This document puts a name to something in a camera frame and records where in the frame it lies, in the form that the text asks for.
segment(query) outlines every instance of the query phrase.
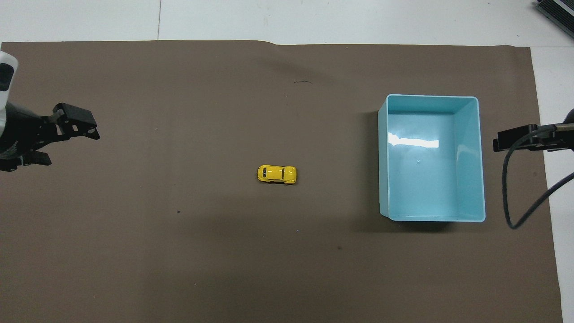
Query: toy car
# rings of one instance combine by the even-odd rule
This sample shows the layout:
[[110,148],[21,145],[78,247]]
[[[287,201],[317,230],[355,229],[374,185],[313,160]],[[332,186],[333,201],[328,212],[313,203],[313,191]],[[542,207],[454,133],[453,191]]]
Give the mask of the toy car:
[[257,179],[266,183],[295,184],[297,169],[293,166],[261,165],[257,170]]

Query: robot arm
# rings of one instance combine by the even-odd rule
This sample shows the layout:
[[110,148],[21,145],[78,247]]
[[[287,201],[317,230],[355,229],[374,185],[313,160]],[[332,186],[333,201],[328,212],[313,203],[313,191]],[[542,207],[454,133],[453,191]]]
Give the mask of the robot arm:
[[89,110],[59,103],[51,116],[38,116],[8,102],[17,68],[16,58],[0,51],[0,171],[52,164],[47,153],[37,151],[50,143],[79,136],[100,139],[98,125]]

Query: blue plastic bin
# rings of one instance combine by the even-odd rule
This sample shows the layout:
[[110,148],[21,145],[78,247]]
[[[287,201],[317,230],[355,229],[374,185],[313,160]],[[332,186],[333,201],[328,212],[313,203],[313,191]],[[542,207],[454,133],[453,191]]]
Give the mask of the blue plastic bin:
[[477,98],[386,98],[379,110],[379,204],[395,221],[484,221]]

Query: brown tablecloth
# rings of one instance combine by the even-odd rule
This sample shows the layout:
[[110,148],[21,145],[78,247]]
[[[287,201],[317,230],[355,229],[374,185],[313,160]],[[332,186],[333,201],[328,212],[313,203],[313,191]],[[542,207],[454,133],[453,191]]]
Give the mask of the brown tablecloth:
[[[10,100],[93,112],[99,141],[0,174],[2,322],[560,322],[548,205],[510,230],[497,131],[538,123],[528,48],[3,43]],[[487,219],[378,213],[390,93],[480,102]],[[295,186],[258,182],[294,165]],[[517,216],[546,188],[510,166]]]

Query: white table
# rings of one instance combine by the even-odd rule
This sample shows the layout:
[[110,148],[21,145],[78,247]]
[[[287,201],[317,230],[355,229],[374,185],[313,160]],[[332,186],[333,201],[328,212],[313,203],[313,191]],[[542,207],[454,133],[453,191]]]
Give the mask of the white table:
[[[537,12],[534,1],[19,0],[0,2],[0,22],[0,41],[527,46],[541,122],[560,122],[574,107],[574,39]],[[571,151],[545,152],[544,159],[548,186],[574,169]],[[568,183],[550,198],[564,322],[574,322],[573,197]]]

